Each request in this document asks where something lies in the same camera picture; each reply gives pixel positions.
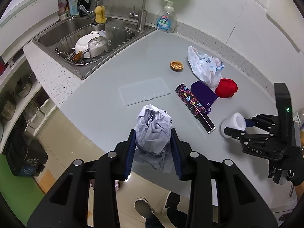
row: soap pump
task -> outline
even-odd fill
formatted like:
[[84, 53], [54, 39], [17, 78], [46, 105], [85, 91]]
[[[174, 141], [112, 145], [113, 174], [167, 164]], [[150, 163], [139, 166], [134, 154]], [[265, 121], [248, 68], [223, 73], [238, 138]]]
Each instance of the soap pump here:
[[173, 12], [173, 2], [169, 0], [164, 0], [167, 5], [164, 6], [164, 10], [157, 14], [156, 29], [172, 33], [176, 26], [176, 15]]

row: tiled floor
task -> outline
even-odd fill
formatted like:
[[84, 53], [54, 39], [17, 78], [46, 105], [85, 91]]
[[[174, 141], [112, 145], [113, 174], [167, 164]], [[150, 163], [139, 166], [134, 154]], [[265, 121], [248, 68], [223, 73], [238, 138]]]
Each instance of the tiled floor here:
[[[104, 152], [86, 138], [78, 129], [59, 111], [42, 132], [40, 143], [48, 154], [48, 161], [44, 171], [36, 177], [42, 190], [47, 192], [65, 169], [77, 158], [83, 161], [92, 161], [100, 158]], [[144, 227], [145, 219], [134, 208], [134, 201], [143, 197], [155, 209], [156, 216], [166, 228], [174, 227], [168, 218], [161, 215], [168, 190], [159, 187], [141, 176], [131, 173], [127, 182], [120, 182], [116, 194], [121, 228]], [[88, 225], [93, 226], [94, 190], [90, 188]], [[178, 209], [188, 212], [188, 199], [181, 198]]]

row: shoe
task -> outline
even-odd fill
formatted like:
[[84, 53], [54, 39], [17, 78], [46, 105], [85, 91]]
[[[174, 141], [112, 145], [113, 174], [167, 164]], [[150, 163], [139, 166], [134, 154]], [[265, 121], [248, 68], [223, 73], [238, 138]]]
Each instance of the shoe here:
[[154, 210], [145, 198], [136, 199], [134, 207], [143, 218], [147, 218], [151, 214], [154, 214]]
[[166, 201], [165, 201], [165, 205], [161, 212], [162, 216], [167, 217], [167, 210], [169, 207], [177, 209], [177, 206], [178, 206], [180, 200], [181, 200], [180, 195], [173, 193], [173, 192], [169, 192], [169, 194], [167, 195]]

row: sink basin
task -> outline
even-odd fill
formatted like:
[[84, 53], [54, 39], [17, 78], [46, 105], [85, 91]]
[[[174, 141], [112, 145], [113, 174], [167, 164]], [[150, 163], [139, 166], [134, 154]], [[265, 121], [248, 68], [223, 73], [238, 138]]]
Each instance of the sink basin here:
[[[115, 19], [107, 17], [107, 22]], [[40, 33], [33, 39], [33, 42], [73, 74], [85, 79], [115, 54], [155, 30], [154, 27], [146, 26], [144, 31], [138, 31], [136, 29], [137, 23], [127, 19], [119, 20], [124, 22], [126, 42], [115, 49], [105, 51], [102, 56], [93, 59], [90, 63], [74, 62], [72, 57], [75, 54], [75, 43], [79, 38], [94, 30], [105, 29], [105, 24], [95, 23], [93, 19], [80, 18], [79, 16], [68, 17]]]

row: white cylinder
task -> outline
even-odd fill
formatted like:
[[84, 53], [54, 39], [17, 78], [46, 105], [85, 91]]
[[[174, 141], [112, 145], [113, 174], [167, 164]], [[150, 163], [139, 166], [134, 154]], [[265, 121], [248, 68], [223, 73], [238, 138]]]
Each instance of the white cylinder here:
[[221, 132], [222, 132], [222, 136], [224, 136], [225, 138], [229, 139], [231, 138], [231, 136], [226, 135], [224, 133], [224, 128], [235, 128], [238, 130], [245, 130], [246, 128], [246, 122], [244, 117], [242, 116], [241, 113], [234, 113], [230, 118], [226, 119], [224, 122], [222, 122], [221, 124]]

